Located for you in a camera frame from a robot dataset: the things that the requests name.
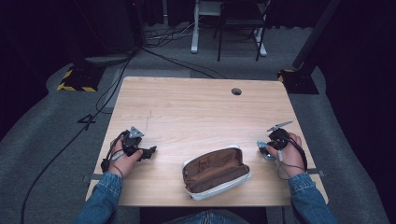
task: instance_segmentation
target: desk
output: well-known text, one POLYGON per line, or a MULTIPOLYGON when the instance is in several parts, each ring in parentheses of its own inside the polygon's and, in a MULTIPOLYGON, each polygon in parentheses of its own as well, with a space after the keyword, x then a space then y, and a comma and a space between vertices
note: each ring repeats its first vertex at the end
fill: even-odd
MULTIPOLYGON (((195 10, 194 10, 194 31, 192 34, 191 43, 191 53, 198 52, 198 40, 199 40, 199 16, 219 16, 220 15, 220 5, 221 1, 201 1, 195 0, 195 10)), ((260 44, 262 36, 262 29, 258 29, 254 32, 254 37, 256 38, 257 46, 260 44)), ((264 44, 260 48, 260 55, 266 56, 267 51, 265 50, 264 44)))
MULTIPOLYGON (((110 142, 134 125, 145 134, 139 146, 157 146, 149 161, 135 164, 124 180, 120 205, 133 206, 274 206, 290 204, 289 186, 266 161, 257 140, 266 130, 294 119, 286 127, 302 137, 308 168, 314 168, 308 146, 282 83, 277 81, 126 77, 94 173, 110 142), (241 95, 233 95, 239 88, 241 95), (249 181, 212 198, 194 201, 184 188, 184 161, 237 144, 250 167, 249 181)), ((328 201, 318 175, 311 175, 328 201)), ((97 181, 92 181, 87 197, 97 181)))

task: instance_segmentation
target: hand-mounted device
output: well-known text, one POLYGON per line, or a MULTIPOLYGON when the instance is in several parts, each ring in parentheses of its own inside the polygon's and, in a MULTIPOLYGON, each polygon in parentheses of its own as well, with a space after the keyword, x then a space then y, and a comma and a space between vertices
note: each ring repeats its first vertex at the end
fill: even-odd
POLYGON ((142 137, 144 136, 139 130, 137 130, 134 126, 131 127, 131 131, 124 131, 120 133, 120 135, 112 142, 110 146, 110 150, 107 153, 105 159, 103 159, 101 163, 102 172, 107 172, 110 163, 118 159, 123 154, 126 154, 128 157, 132 156, 137 150, 142 149, 143 155, 139 158, 138 161, 151 159, 152 154, 155 152, 157 147, 151 147, 149 149, 140 148, 139 143, 142 141, 142 137), (114 146, 122 139, 122 149, 113 153, 114 146))
POLYGON ((265 159, 269 161, 274 161, 275 157, 271 156, 268 150, 266 149, 268 145, 278 151, 279 160, 283 161, 282 149, 285 148, 288 145, 288 143, 291 143, 299 151, 303 159, 304 169, 307 170, 307 161, 304 150, 294 141, 294 139, 290 138, 289 133, 286 130, 281 128, 291 123, 293 123, 292 119, 287 122, 277 124, 274 127, 268 129, 267 132, 271 132, 268 135, 271 141, 269 141, 266 144, 262 141, 258 141, 260 153, 264 155, 265 159))

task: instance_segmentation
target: gray floor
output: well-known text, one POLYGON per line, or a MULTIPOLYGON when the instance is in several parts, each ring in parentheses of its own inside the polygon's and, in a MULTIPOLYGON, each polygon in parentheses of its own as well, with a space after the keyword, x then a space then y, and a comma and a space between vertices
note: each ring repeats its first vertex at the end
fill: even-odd
MULTIPOLYGON (((291 68, 311 30, 267 30, 264 44, 268 56, 260 57, 258 62, 254 60, 254 44, 248 41, 226 44, 221 61, 217 62, 218 40, 212 38, 213 32, 212 29, 201 32, 197 54, 190 53, 190 35, 149 50, 212 69, 193 67, 215 78, 276 80, 278 70, 291 68)), ((231 39, 239 41, 241 38, 233 35, 231 39)), ((77 121, 96 113, 97 101, 110 88, 120 69, 120 65, 106 69, 98 92, 56 91, 69 66, 66 64, 49 78, 49 95, 32 107, 1 142, 0 223, 20 221, 23 199, 35 177, 82 128, 77 121)), ((132 76, 138 76, 136 70, 140 69, 179 71, 190 68, 140 50, 127 69, 132 76)), ((208 78, 193 70, 190 76, 208 78)), ((320 94, 293 94, 290 100, 316 165, 325 174, 322 181, 330 199, 329 207, 340 223, 389 223, 373 181, 356 159, 332 112, 322 74, 317 69, 312 76, 320 94)), ((107 107, 105 111, 111 112, 112 108, 107 107)), ((82 179, 93 171, 110 115, 100 114, 95 121, 37 181, 26 204, 25 223, 68 223, 81 209, 88 187, 82 179)), ((286 223, 293 223, 290 208, 286 207, 285 211, 286 223)), ((120 223, 138 223, 138 208, 121 207, 119 212, 120 223)), ((282 223, 280 208, 268 208, 267 214, 269 223, 282 223)))

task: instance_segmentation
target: person's left hand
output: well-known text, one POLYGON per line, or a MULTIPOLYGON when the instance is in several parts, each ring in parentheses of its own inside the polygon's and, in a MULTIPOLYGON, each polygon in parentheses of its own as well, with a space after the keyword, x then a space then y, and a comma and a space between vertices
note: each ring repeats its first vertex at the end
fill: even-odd
MULTIPOLYGON (((114 149, 113 149, 113 153, 122 149, 122 140, 123 140, 123 137, 121 137, 119 139, 119 141, 116 143, 116 145, 114 146, 114 149)), ((115 175, 118 175, 121 178, 125 178, 129 173, 131 173, 131 171, 134 167, 134 163, 137 162, 137 160, 139 160, 139 158, 142 156, 142 154, 143 154, 142 149, 136 151, 130 157, 128 157, 126 154, 123 154, 122 156, 120 156, 118 159, 116 159, 114 161, 114 165, 116 167, 118 167, 120 170, 118 170, 116 167, 114 167, 114 165, 110 165, 108 167, 108 171, 115 175)))

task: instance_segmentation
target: table hole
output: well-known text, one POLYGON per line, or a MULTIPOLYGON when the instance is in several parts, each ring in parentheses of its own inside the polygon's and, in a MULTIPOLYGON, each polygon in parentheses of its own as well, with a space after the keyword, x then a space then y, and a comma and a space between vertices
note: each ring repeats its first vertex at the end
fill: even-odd
POLYGON ((234 95, 241 95, 241 94, 242 94, 242 91, 241 91, 239 88, 233 88, 233 89, 231 90, 231 92, 232 92, 234 95))

